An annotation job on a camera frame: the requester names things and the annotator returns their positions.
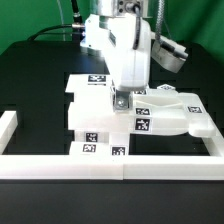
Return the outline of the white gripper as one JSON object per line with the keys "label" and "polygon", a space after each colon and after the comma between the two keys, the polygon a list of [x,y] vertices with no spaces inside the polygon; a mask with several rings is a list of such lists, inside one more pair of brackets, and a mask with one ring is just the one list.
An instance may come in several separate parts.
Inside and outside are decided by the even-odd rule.
{"label": "white gripper", "polygon": [[115,88],[114,109],[128,110],[130,93],[124,91],[142,90],[148,85],[150,74],[151,28],[140,20],[140,38],[133,49],[136,17],[110,18],[108,28],[99,27],[99,17],[91,14],[87,19],[87,43],[94,50],[100,50],[112,76]]}

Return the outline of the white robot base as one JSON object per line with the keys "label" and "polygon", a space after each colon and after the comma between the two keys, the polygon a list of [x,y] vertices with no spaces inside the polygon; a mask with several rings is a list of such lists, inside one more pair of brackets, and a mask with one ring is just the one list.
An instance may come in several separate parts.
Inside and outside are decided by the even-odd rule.
{"label": "white robot base", "polygon": [[97,25],[93,20],[87,19],[85,22],[85,37],[80,42],[81,51],[88,55],[99,56],[100,49],[97,41]]}

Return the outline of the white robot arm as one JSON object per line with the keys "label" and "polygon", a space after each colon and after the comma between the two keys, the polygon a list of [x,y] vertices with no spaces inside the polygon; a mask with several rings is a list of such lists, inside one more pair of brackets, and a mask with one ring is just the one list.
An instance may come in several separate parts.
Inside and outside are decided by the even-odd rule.
{"label": "white robot arm", "polygon": [[130,110],[133,93],[149,82],[151,28],[144,20],[145,8],[144,0],[91,0],[87,47],[104,57],[115,110]]}

